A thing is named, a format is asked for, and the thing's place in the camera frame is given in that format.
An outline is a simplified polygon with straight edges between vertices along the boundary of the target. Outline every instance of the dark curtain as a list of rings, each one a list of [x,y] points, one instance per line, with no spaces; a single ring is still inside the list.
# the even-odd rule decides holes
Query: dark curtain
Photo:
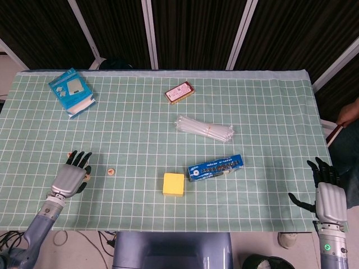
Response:
[[[151,69],[141,0],[77,0],[101,57]]]
[[[314,83],[358,36],[358,0],[259,0],[235,69],[306,69]]]
[[[341,108],[359,97],[359,54],[316,94],[320,118],[335,122]]]
[[[88,69],[95,59],[67,0],[0,1],[0,38],[30,69]]]
[[[245,0],[152,0],[160,69],[225,69]]]

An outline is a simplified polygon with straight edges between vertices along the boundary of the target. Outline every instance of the robotic arm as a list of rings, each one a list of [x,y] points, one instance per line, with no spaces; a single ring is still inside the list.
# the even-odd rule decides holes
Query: robotic arm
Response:
[[[315,158],[318,166],[307,161],[313,171],[316,188],[316,202],[310,205],[299,201],[292,193],[289,197],[297,206],[316,214],[314,221],[320,244],[322,269],[348,269],[347,243],[343,231],[347,222],[347,201],[341,188],[337,171],[327,163]]]
[[[65,199],[81,193],[87,185],[91,167],[86,165],[91,152],[81,160],[84,152],[75,158],[75,150],[60,169],[51,187],[51,193],[32,223],[25,231],[27,249],[12,248],[0,253],[0,269],[31,269],[35,266],[40,247],[65,206]]]

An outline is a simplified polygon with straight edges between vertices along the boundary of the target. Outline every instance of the yellow cube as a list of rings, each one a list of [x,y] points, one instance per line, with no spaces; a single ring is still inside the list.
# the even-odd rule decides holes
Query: yellow cube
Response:
[[[185,175],[165,173],[163,180],[163,195],[183,196]]]

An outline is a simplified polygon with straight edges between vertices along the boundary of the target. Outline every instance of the blue packaging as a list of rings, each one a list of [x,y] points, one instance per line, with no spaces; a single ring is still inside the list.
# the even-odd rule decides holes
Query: blue packaging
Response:
[[[96,103],[92,91],[73,68],[50,82],[49,86],[70,118]]]
[[[193,182],[228,174],[238,170],[241,167],[243,167],[243,161],[241,155],[238,154],[228,158],[189,166],[188,172],[190,174],[190,181]]]

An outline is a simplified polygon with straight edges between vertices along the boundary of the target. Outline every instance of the white plastic straw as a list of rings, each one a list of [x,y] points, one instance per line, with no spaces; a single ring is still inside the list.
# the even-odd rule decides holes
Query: white plastic straw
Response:
[[[222,142],[228,142],[232,139],[234,134],[232,126],[198,122],[182,115],[178,116],[176,125],[177,129],[182,132],[194,133],[196,135],[210,137]]]

